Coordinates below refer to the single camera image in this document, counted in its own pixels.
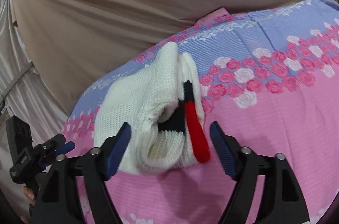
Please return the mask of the person's left hand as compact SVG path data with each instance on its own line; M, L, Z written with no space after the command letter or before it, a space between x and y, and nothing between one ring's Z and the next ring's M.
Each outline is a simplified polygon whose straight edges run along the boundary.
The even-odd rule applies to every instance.
M34 205L35 205L35 202L36 202L36 197L35 197L35 195L34 195L33 190L27 188L26 186L24 186L24 187L22 188L22 191L23 191L24 195L27 197L29 203L30 203L31 205L34 206Z

